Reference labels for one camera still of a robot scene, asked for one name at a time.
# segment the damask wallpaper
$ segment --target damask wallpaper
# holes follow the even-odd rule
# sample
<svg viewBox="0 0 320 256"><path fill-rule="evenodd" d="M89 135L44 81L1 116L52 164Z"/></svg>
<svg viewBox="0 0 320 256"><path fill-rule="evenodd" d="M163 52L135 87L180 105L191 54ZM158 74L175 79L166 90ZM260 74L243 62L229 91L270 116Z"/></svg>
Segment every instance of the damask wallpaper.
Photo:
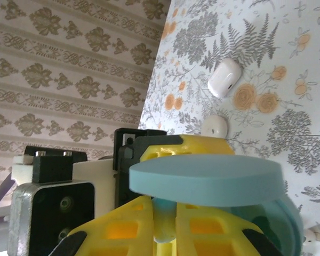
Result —
<svg viewBox="0 0 320 256"><path fill-rule="evenodd" d="M207 81L224 58L243 74L218 99ZM210 115L237 154L279 162L305 227L320 223L320 0L171 2L140 127L200 134Z"/></svg>
<svg viewBox="0 0 320 256"><path fill-rule="evenodd" d="M138 126L169 4L0 0L0 183L26 145L93 160Z"/></svg>

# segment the floral wallpaper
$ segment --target floral wallpaper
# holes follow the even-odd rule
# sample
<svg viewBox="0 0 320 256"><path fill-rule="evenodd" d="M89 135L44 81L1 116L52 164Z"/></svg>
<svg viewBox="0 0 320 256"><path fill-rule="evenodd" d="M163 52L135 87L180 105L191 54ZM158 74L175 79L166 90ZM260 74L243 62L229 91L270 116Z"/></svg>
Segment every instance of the floral wallpaper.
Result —
<svg viewBox="0 0 320 256"><path fill-rule="evenodd" d="M207 81L224 58L243 74L218 99ZM200 134L210 115L237 154L281 163L305 227L320 223L320 0L171 2L140 127Z"/></svg>
<svg viewBox="0 0 320 256"><path fill-rule="evenodd" d="M26 145L112 154L139 124L169 4L0 0L0 184Z"/></svg>

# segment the wallpaper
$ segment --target wallpaper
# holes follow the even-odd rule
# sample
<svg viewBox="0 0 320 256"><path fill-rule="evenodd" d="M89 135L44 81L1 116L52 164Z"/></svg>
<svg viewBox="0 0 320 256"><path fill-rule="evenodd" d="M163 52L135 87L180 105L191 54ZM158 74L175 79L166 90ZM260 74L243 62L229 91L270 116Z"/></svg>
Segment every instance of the wallpaper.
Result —
<svg viewBox="0 0 320 256"><path fill-rule="evenodd" d="M138 126L169 3L0 0L0 183L26 145L94 160Z"/></svg>
<svg viewBox="0 0 320 256"><path fill-rule="evenodd" d="M224 58L243 74L218 99ZM279 162L305 227L320 223L320 0L172 1L140 127L200 134L210 115L237 154Z"/></svg>

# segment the yellow 3d printed part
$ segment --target yellow 3d printed part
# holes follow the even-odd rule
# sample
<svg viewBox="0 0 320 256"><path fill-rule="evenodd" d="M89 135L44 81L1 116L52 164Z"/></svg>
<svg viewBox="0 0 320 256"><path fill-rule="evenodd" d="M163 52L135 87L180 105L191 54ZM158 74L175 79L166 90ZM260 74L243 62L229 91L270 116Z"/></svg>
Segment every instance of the yellow 3d printed part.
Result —
<svg viewBox="0 0 320 256"><path fill-rule="evenodd" d="M72 230L87 237L76 256L153 255L153 207L150 197L135 200Z"/></svg>
<svg viewBox="0 0 320 256"><path fill-rule="evenodd" d="M197 135L180 135L183 143L179 145L152 145L149 146L140 161L155 157L182 155L182 154L234 154L225 139L211 138Z"/></svg>
<svg viewBox="0 0 320 256"><path fill-rule="evenodd" d="M255 224L217 208L177 204L179 256L260 256L243 229L262 233Z"/></svg>

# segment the light blue foam disc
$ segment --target light blue foam disc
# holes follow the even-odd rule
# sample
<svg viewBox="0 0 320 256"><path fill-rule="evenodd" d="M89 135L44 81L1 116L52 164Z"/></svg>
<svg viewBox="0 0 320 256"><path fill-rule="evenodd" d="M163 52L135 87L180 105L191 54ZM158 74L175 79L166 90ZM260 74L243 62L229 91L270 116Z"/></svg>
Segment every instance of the light blue foam disc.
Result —
<svg viewBox="0 0 320 256"><path fill-rule="evenodd" d="M284 195L280 164L237 155L150 159L130 167L129 184L136 193L201 206L256 205Z"/></svg>

